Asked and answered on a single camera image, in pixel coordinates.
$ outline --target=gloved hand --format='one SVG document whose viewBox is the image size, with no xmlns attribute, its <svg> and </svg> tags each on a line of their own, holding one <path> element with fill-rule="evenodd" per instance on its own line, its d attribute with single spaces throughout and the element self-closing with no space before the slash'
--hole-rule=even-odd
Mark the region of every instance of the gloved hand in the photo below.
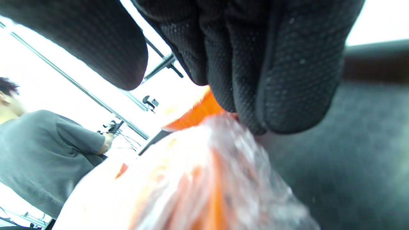
<svg viewBox="0 0 409 230">
<path fill-rule="evenodd" d="M 189 77 L 254 134 L 325 116 L 364 0 L 132 0 Z M 115 86 L 141 82 L 147 48 L 119 1 L 2 0 L 0 14 L 71 52 Z"/>
<path fill-rule="evenodd" d="M 134 0 L 189 77 L 254 134 L 325 116 L 364 0 Z"/>
</svg>

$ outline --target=metal rail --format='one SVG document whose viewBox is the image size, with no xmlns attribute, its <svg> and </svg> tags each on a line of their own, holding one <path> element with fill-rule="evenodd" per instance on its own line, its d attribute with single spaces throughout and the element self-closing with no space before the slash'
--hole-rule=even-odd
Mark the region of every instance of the metal rail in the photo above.
<svg viewBox="0 0 409 230">
<path fill-rule="evenodd" d="M 6 28 L 6 25 L 0 22 L 0 27 L 1 28 Z M 25 47 L 27 47 L 30 51 L 32 51 L 35 55 L 37 55 L 39 58 L 41 58 L 44 62 L 46 62 L 48 65 L 50 65 L 53 69 L 55 69 L 59 74 L 61 74 L 64 78 L 66 78 L 69 82 L 74 84 L 79 90 L 81 90 L 83 93 L 85 93 L 87 96 L 89 96 L 94 102 L 99 104 L 100 106 L 104 107 L 106 110 L 108 110 L 110 113 L 113 113 L 116 115 L 117 118 L 123 120 L 126 124 L 128 124 L 128 127 L 132 129 L 134 132 L 136 132 L 138 135 L 140 135 L 142 138 L 145 140 L 149 139 L 149 136 L 144 133 L 141 129 L 139 129 L 136 125 L 134 125 L 132 122 L 126 120 L 124 117 L 119 115 L 118 112 L 110 108 L 107 104 L 102 102 L 100 99 L 98 99 L 96 96 L 88 92 L 83 86 L 81 86 L 78 82 L 76 82 L 74 79 L 72 79 L 70 76 L 68 76 L 64 71 L 62 71 L 60 68 L 58 68 L 55 64 L 53 64 L 50 60 L 48 60 L 46 57 L 44 57 L 42 54 L 40 54 L 36 49 L 34 49 L 32 46 L 30 46 L 26 41 L 24 41 L 20 36 L 18 36 L 16 33 L 11 32 L 11 36 L 13 36 L 15 39 L 17 39 L 20 43 L 22 43 Z"/>
</svg>

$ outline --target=textured black fabric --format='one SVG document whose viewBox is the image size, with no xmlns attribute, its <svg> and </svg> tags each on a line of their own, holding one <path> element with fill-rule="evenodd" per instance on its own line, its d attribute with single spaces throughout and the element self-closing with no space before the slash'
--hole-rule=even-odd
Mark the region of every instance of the textured black fabric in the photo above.
<svg viewBox="0 0 409 230">
<path fill-rule="evenodd" d="M 263 134 L 300 132 L 323 119 L 364 0 L 133 2 L 189 77 Z"/>
<path fill-rule="evenodd" d="M 1 0 L 0 14 L 66 49 L 111 84 L 133 90 L 148 48 L 118 0 Z"/>
<path fill-rule="evenodd" d="M 320 122 L 364 0 L 132 0 L 198 85 L 254 134 Z M 133 89 L 146 44 L 117 0 L 2 0 L 0 14 L 38 31 L 114 85 Z"/>
</svg>

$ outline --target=man's hand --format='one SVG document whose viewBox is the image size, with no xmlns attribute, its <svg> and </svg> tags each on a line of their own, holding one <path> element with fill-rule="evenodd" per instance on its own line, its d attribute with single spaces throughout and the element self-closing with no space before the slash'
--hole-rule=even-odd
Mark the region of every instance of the man's hand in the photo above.
<svg viewBox="0 0 409 230">
<path fill-rule="evenodd" d="M 113 133 L 102 133 L 102 135 L 105 137 L 105 141 L 101 147 L 101 149 L 98 151 L 97 155 L 102 155 L 111 148 L 112 141 L 114 140 L 115 136 Z"/>
<path fill-rule="evenodd" d="M 102 135 L 105 137 L 105 139 L 109 139 L 111 141 L 113 141 L 115 138 L 113 133 L 102 133 Z"/>
</svg>

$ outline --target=orange bag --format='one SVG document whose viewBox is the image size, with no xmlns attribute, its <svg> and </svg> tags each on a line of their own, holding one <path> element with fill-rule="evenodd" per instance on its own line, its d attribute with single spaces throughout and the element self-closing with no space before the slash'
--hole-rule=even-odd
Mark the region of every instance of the orange bag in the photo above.
<svg viewBox="0 0 409 230">
<path fill-rule="evenodd" d="M 229 115 L 165 137 L 138 161 L 146 179 L 129 229 L 319 229 L 264 149 Z"/>
<path fill-rule="evenodd" d="M 165 131 L 174 132 L 192 126 L 197 126 L 208 116 L 226 113 L 223 108 L 220 107 L 220 105 L 217 103 L 209 86 L 202 87 L 201 91 L 198 92 L 198 94 L 199 99 L 197 99 L 195 104 L 190 109 L 182 111 L 182 113 L 184 114 L 179 117 L 178 115 L 176 115 L 176 118 L 174 118 L 174 120 L 172 120 L 168 124 L 164 125 L 162 129 Z M 174 112 L 174 110 L 176 110 L 176 108 L 170 109 L 168 111 L 168 115 Z"/>
</svg>

